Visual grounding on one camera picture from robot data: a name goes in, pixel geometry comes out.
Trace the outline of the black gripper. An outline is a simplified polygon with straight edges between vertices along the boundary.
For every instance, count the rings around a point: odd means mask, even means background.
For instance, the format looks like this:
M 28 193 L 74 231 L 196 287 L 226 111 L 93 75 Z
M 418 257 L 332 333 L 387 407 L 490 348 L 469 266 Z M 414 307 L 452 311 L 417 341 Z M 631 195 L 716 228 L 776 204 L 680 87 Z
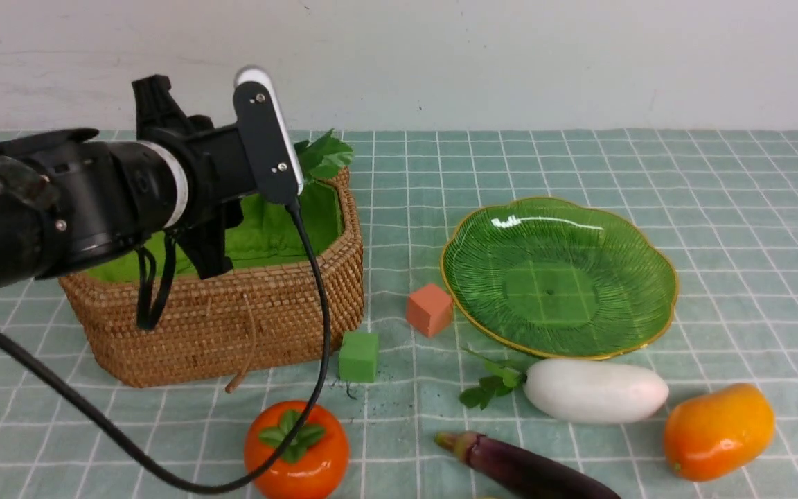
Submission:
M 131 83 L 136 140 L 161 156 L 175 179 L 177 205 L 165 232 L 202 280 L 227 274 L 226 233 L 244 219 L 241 198 L 256 192 L 236 127 L 215 128 L 208 116 L 187 116 L 167 76 Z

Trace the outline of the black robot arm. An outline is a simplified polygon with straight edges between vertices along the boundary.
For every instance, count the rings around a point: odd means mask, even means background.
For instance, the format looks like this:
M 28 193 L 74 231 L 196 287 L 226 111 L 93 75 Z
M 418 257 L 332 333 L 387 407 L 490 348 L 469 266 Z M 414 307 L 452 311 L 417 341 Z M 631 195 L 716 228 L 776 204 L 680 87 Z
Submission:
M 69 128 L 0 141 L 0 288 L 94 268 L 161 231 L 202 276 L 226 271 L 224 231 L 258 189 L 236 127 L 185 114 L 167 76 L 131 86 L 134 140 Z

